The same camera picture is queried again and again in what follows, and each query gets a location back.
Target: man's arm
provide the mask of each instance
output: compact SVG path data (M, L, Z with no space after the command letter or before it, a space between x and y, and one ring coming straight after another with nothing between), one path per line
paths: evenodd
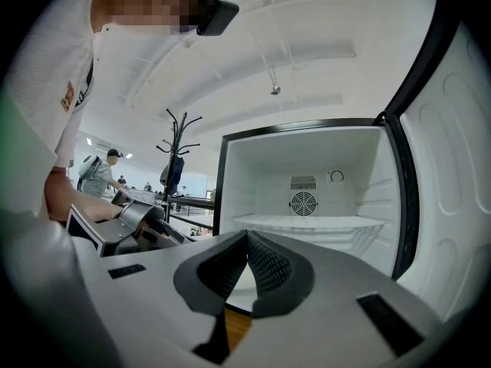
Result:
M119 189L119 188L123 188L123 184L120 184L119 182L117 181L114 181L114 180L110 180L107 182L111 187L115 188L115 189Z
M68 220L71 205L83 210L92 221L113 219L121 207L77 191L68 181L64 168L54 167L44 184L46 206L51 219L60 222Z

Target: cap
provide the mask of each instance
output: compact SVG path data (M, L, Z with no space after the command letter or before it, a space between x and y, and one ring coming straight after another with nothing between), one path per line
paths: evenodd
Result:
M117 158L123 158L123 153L116 149L110 149L107 152L107 156L116 156Z

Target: silver machine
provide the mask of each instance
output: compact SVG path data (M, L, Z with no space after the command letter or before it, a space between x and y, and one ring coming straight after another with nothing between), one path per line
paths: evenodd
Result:
M86 238L100 257L152 251L191 242L165 222L162 207L135 191L120 189L112 203L123 208L115 219L93 222L74 205L68 216L68 233Z
M444 327L359 258L266 232L104 256L133 243L125 236L154 212L133 198L119 219L91 225L92 241L56 222L10 224L18 227L2 241L8 279L78 366L375 367L410 358ZM258 299L231 353L224 308L246 265Z

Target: door panel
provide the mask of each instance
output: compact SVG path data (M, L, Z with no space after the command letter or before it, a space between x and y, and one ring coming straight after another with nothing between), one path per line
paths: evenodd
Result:
M464 25L400 116L417 172L416 256L399 282L442 319L468 307L491 259L491 75Z

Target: floor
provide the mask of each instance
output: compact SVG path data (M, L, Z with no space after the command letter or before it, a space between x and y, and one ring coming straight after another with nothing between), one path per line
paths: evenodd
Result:
M232 352L239 345L242 338L247 334L251 327L251 318L237 314L233 310L225 309L225 325L229 348Z

